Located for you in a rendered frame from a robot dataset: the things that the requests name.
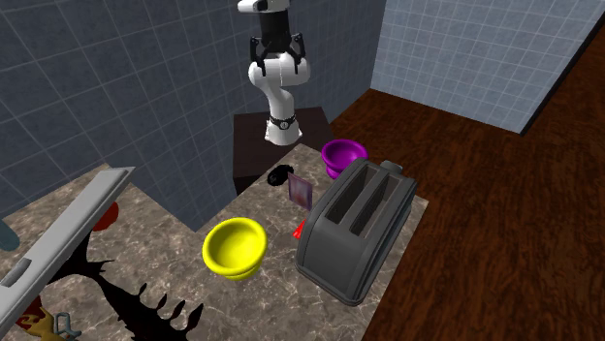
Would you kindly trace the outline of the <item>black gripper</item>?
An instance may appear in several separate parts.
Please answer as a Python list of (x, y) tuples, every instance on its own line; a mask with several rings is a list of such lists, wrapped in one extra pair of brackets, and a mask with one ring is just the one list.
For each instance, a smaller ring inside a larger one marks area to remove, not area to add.
[[(250, 38), (250, 60), (256, 63), (262, 71), (262, 76), (265, 77), (267, 75), (265, 59), (268, 54), (287, 52), (294, 59), (294, 70), (297, 74), (306, 52), (303, 34), (292, 35), (290, 32), (288, 11), (258, 13), (258, 17), (260, 19), (261, 37)], [(293, 43), (298, 46), (297, 49), (293, 48)], [(261, 54), (257, 53), (258, 46), (263, 48)]]

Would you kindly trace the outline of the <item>dark robot stand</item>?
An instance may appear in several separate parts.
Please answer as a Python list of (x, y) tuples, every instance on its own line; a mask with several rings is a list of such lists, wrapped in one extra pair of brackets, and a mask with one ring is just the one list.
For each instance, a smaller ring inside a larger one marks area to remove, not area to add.
[(265, 140), (267, 112), (237, 114), (234, 116), (233, 181), (240, 195), (254, 181), (273, 168), (273, 165), (297, 144), (317, 151), (334, 134), (321, 107), (295, 110), (302, 137), (294, 144), (277, 146)]

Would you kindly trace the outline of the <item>purple bowl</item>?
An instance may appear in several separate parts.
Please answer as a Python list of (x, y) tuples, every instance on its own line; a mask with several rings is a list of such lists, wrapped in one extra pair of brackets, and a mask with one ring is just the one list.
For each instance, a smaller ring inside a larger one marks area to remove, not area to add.
[(328, 176), (336, 179), (356, 159), (367, 159), (368, 153), (360, 143), (354, 140), (333, 139), (323, 146), (321, 156), (326, 164)]

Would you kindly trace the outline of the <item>small black rounded object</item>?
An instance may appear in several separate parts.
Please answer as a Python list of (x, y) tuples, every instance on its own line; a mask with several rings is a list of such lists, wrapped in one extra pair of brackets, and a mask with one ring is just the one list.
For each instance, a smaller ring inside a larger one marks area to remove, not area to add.
[(294, 168), (290, 165), (279, 165), (270, 171), (267, 182), (270, 186), (281, 186), (289, 178), (289, 173), (293, 172)]

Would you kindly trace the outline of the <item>purple upright card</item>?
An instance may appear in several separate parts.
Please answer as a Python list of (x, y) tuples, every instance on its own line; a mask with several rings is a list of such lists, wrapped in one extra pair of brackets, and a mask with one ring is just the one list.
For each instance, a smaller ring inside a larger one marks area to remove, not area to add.
[(311, 210), (312, 207), (312, 184), (293, 173), (288, 173), (289, 199), (297, 205)]

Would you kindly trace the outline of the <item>yellow bowl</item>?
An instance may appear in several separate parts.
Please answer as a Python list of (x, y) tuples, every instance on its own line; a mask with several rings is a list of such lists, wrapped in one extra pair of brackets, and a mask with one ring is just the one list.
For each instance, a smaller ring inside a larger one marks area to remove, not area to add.
[(202, 247), (202, 257), (215, 274), (240, 281), (259, 269), (267, 248), (267, 234), (258, 222), (235, 217), (210, 230)]

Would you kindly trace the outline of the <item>dark grey toaster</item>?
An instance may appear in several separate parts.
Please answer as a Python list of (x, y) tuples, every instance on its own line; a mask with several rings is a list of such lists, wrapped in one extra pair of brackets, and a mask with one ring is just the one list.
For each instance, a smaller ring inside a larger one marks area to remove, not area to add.
[(356, 159), (309, 212), (297, 270), (340, 302), (359, 305), (411, 212), (417, 187), (389, 161)]

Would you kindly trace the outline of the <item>red round object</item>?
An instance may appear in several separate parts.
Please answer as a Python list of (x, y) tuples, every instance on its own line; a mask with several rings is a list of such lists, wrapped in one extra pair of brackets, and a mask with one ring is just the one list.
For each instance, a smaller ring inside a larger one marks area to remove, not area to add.
[(106, 230), (110, 225), (116, 222), (119, 215), (119, 206), (114, 201), (108, 210), (103, 214), (99, 221), (95, 224), (92, 231), (99, 232)]

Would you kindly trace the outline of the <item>long grey flat panel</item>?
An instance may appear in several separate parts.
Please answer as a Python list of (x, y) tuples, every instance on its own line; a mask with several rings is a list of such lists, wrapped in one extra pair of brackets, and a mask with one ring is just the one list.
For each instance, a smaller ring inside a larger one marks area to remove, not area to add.
[(0, 250), (0, 338), (90, 234), (130, 183), (134, 170), (100, 170), (53, 222), (34, 220), (42, 232), (12, 228), (20, 244), (11, 252)]

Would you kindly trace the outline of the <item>teal rounded object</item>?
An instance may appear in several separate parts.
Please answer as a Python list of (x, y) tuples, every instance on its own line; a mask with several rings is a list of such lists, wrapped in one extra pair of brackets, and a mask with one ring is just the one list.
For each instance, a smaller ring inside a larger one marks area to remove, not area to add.
[(20, 241), (15, 231), (0, 219), (0, 250), (11, 252), (19, 247)]

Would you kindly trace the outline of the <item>grey-blue metal clip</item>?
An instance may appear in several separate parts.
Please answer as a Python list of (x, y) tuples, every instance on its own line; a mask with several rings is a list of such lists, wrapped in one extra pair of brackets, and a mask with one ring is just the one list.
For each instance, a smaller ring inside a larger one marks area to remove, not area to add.
[(53, 332), (66, 341), (79, 341), (79, 337), (82, 335), (80, 330), (72, 329), (70, 314), (66, 312), (60, 312), (53, 316)]

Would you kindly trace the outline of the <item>yellow and red figure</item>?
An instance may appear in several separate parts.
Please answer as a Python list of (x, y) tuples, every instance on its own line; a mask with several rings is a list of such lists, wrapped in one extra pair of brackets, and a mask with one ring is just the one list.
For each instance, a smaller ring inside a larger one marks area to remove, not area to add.
[(54, 332), (54, 318), (43, 307), (39, 296), (30, 303), (16, 324), (28, 334), (40, 337), (41, 341), (69, 341)]

